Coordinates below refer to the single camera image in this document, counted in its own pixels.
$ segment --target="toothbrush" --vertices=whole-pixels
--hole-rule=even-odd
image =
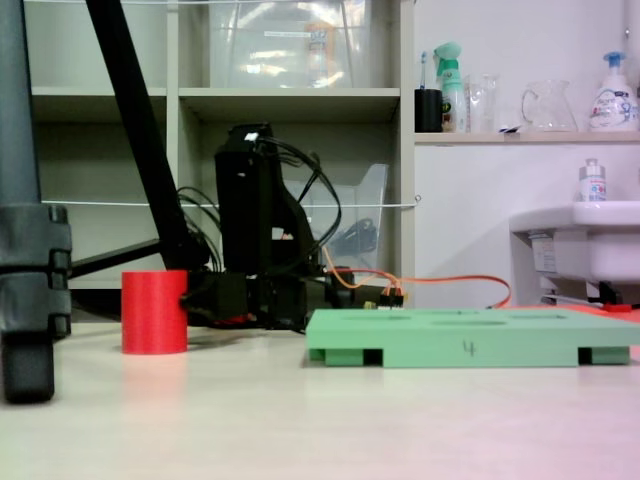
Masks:
[[[420,57],[422,63],[422,76],[420,77],[420,90],[427,88],[427,52],[422,52]]]

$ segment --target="soap bottle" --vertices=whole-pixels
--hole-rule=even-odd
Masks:
[[[455,42],[440,45],[434,51],[438,60],[438,80],[442,90],[442,131],[467,131],[467,101],[460,78],[458,57],[462,47]]]
[[[580,168],[580,201],[604,202],[607,200],[607,180],[605,169],[598,165],[596,158],[587,159],[587,165]]]
[[[640,128],[638,99],[620,72],[624,53],[611,52],[604,56],[609,62],[609,75],[598,90],[589,126],[592,132],[635,132]]]

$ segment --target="orange wire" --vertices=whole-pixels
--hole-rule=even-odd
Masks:
[[[500,285],[507,287],[507,296],[500,302],[496,303],[495,305],[492,305],[492,308],[505,307],[511,301],[511,297],[512,297],[512,289],[511,289],[511,285],[509,285],[509,282],[507,282],[506,280],[503,280],[500,277],[494,277],[492,275],[460,275],[456,277],[439,277],[439,278],[438,277],[436,278],[398,278],[390,273],[383,272],[382,270],[373,270],[373,269],[366,269],[366,268],[337,268],[336,269],[335,265],[333,264],[333,260],[331,259],[331,255],[329,255],[329,250],[327,249],[327,247],[322,247],[322,252],[324,253],[324,256],[327,259],[327,263],[331,268],[329,273],[333,274],[338,279],[338,281],[342,284],[343,287],[351,290],[360,288],[366,285],[367,282],[369,282],[375,277],[384,277],[389,280],[389,285],[383,290],[383,293],[385,295],[389,295],[391,287],[395,287],[399,289],[400,294],[402,295],[403,282],[428,285],[428,284],[467,282],[467,281],[488,281],[488,282],[499,283]],[[344,278],[342,278],[342,276],[340,275],[340,272],[372,273],[373,275],[365,278],[361,282],[358,282],[357,284],[354,285],[347,282]]]
[[[329,264],[329,267],[330,267],[329,273],[334,275],[336,277],[336,279],[338,280],[338,282],[340,282],[340,284],[345,288],[348,288],[350,290],[355,290],[357,288],[363,287],[364,285],[367,284],[367,282],[369,282],[370,280],[372,280],[375,277],[384,277],[384,278],[388,279],[397,288],[401,288],[401,283],[398,280],[398,278],[395,277],[394,275],[391,275],[390,273],[383,272],[381,270],[373,270],[373,269],[369,269],[369,268],[336,268],[335,265],[333,264],[333,260],[331,259],[331,255],[329,255],[329,250],[327,249],[327,247],[322,247],[322,253],[326,257],[327,263]],[[347,282],[342,277],[342,275],[340,275],[340,272],[342,272],[342,273],[372,273],[373,275],[365,278],[364,280],[362,280],[362,281],[360,281],[360,282],[358,282],[356,284],[351,284],[351,283]]]
[[[506,306],[511,301],[512,290],[511,285],[506,280],[503,280],[500,277],[493,277],[491,275],[461,275],[457,277],[441,277],[441,278],[400,278],[401,282],[407,283],[421,283],[421,284],[438,284],[438,283],[452,283],[452,282],[466,282],[466,281],[488,281],[499,283],[507,287],[507,296],[500,302],[496,303],[492,306],[492,308],[502,308]]]

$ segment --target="black cup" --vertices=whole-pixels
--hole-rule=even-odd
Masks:
[[[442,92],[416,90],[416,132],[442,132]]]

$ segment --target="storage bin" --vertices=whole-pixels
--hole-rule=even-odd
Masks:
[[[211,86],[384,87],[388,3],[325,0],[211,4]]]

